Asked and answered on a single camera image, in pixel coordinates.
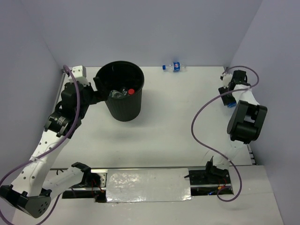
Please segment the clear bottle white green label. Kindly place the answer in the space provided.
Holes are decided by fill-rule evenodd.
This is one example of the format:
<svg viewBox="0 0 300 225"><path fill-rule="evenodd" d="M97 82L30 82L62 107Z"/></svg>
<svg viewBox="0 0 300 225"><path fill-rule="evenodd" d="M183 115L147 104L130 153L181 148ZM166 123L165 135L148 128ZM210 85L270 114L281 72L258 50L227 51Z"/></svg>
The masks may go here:
<svg viewBox="0 0 300 225"><path fill-rule="evenodd" d="M109 97L110 98L124 98L125 95L122 93L122 92L119 92L117 90L112 90L110 93L109 93Z"/></svg>

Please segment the red cap red label bottle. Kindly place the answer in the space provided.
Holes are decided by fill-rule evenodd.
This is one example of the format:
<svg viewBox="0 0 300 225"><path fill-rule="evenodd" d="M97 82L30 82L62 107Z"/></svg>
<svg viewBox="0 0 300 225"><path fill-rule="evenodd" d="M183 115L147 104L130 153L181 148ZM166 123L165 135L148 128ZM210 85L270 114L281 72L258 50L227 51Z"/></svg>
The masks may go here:
<svg viewBox="0 0 300 225"><path fill-rule="evenodd" d="M135 93L135 90L134 90L134 89L129 89L129 90L128 90L128 94L129 94L129 95L133 95L134 93Z"/></svg>

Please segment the clear bottle dark blue label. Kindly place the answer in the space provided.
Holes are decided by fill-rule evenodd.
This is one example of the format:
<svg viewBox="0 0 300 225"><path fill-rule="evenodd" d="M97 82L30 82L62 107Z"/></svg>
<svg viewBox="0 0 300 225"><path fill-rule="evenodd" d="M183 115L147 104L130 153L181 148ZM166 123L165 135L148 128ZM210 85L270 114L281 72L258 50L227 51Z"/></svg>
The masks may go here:
<svg viewBox="0 0 300 225"><path fill-rule="evenodd" d="M121 93L122 93L124 96L127 96L127 95L128 95L128 88L122 87L122 88L121 88Z"/></svg>

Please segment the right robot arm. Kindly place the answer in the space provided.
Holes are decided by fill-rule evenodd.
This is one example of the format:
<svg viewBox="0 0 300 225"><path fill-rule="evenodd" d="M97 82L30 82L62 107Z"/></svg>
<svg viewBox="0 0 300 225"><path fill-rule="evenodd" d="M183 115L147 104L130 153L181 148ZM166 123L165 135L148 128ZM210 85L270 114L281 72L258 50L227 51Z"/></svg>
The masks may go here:
<svg viewBox="0 0 300 225"><path fill-rule="evenodd" d="M254 98L246 71L235 70L233 74L222 76L221 80L223 86L218 91L222 102L228 108L234 108L227 125L230 148L222 155L212 156L206 163L203 174L208 183L223 179L238 151L258 139L268 111Z"/></svg>

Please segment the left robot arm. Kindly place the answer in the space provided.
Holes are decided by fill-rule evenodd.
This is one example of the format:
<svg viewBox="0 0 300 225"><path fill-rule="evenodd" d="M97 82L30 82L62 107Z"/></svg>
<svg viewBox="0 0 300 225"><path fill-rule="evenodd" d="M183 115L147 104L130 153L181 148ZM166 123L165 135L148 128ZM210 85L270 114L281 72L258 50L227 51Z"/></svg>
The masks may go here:
<svg viewBox="0 0 300 225"><path fill-rule="evenodd" d="M107 88L96 78L96 90L90 83L67 82L61 92L61 100L44 126L41 140L19 176L10 184L0 187L0 196L16 209L41 217L51 200L74 185L100 187L103 178L93 173L83 163L73 163L68 169L47 180L54 161L80 127L90 105L108 99Z"/></svg>

